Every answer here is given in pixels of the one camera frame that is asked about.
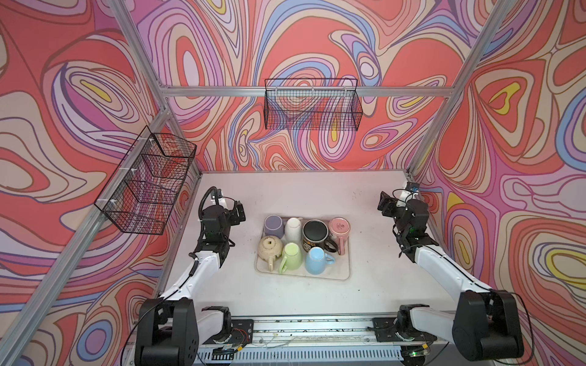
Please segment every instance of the green mug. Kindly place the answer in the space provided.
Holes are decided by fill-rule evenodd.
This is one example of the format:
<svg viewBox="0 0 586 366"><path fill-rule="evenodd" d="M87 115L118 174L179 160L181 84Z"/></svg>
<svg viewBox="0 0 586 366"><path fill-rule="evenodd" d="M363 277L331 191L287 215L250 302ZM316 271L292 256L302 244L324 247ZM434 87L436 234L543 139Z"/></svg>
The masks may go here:
<svg viewBox="0 0 586 366"><path fill-rule="evenodd" d="M283 248L283 255L281 257L281 265L279 266L279 273L285 272L287 269L294 270L301 267L303 263L303 255L299 249L299 245L290 242Z"/></svg>

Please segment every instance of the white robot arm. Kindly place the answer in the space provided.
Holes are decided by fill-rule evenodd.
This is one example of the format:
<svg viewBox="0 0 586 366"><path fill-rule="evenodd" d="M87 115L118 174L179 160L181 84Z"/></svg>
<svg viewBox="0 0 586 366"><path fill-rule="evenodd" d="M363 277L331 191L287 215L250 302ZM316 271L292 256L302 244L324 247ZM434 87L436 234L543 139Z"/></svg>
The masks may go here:
<svg viewBox="0 0 586 366"><path fill-rule="evenodd" d="M211 194L215 204L203 209ZM195 309L193 302L202 287L222 267L233 246L230 227L246 220L242 204L235 201L232 210L228 210L221 194L222 191L211 187L199 205L197 213L202 228L197 246L189 254L193 258L191 266L159 299L147 300L141 306L134 354L137 366L188 366L193 364L198 347L211 337L219 344L241 337L238 343L241 345L251 338L234 331L227 307L199 310ZM170 318L173 326L166 327Z"/></svg>
<svg viewBox="0 0 586 366"><path fill-rule="evenodd" d="M469 361L517 358L524 353L517 304L506 291L496 291L452 260L425 233L427 203L409 199L419 185L408 182L403 199L381 192L378 209L395 220L401 254L425 269L457 302L455 314L427 305L401 305L392 327L400 338L426 332L452 342Z"/></svg>

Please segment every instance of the swirl pattern backdrop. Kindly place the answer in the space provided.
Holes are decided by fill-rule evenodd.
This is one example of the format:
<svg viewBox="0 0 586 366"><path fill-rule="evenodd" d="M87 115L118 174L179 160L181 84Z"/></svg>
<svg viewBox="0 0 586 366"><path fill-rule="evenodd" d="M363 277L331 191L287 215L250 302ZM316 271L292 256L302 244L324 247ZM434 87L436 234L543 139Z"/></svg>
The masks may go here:
<svg viewBox="0 0 586 366"><path fill-rule="evenodd" d="M163 85L356 77L452 85L490 0L146 0L131 12ZM358 132L266 131L263 98L170 104L202 170L404 169L441 100L362 98Z"/></svg>
<svg viewBox="0 0 586 366"><path fill-rule="evenodd" d="M417 174L447 252L523 296L533 365L586 365L585 59L583 1L517 2Z"/></svg>
<svg viewBox="0 0 586 366"><path fill-rule="evenodd" d="M0 337L158 112L107 4L0 1ZM20 365L114 363L193 185L160 237L102 227Z"/></svg>

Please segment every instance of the purple mug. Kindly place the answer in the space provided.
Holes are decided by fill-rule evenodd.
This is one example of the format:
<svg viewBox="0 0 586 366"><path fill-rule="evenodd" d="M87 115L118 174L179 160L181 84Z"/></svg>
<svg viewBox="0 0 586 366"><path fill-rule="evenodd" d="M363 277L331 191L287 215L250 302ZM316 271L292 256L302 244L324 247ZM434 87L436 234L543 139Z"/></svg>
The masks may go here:
<svg viewBox="0 0 586 366"><path fill-rule="evenodd" d="M285 225L283 219L277 215L270 215L264 220L264 235L274 235L282 238L285 235Z"/></svg>

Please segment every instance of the black wire basket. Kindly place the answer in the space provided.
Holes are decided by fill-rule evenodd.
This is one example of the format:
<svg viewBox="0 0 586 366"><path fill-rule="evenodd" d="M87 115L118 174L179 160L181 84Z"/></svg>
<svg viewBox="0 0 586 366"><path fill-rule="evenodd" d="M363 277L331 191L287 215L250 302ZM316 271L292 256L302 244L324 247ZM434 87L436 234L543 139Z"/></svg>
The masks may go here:
<svg viewBox="0 0 586 366"><path fill-rule="evenodd" d="M355 78L269 78L266 129L358 131L362 105Z"/></svg>
<svg viewBox="0 0 586 366"><path fill-rule="evenodd" d="M122 232L162 235L196 148L172 134L150 134L107 203L96 206Z"/></svg>

